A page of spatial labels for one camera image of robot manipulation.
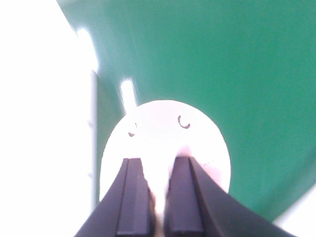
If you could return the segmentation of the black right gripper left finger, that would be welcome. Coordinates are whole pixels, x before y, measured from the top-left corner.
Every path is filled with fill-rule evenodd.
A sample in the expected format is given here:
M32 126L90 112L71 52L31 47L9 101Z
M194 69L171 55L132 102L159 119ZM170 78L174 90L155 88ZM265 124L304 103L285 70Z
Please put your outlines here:
M125 158L109 190L77 237L152 237L154 204L139 158Z

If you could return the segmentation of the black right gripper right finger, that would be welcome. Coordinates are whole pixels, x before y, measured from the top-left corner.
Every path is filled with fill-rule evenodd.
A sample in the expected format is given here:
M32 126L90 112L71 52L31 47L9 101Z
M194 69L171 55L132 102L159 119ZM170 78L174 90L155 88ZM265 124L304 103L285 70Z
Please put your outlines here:
M165 210L167 237L290 237L224 192L194 158L177 157Z

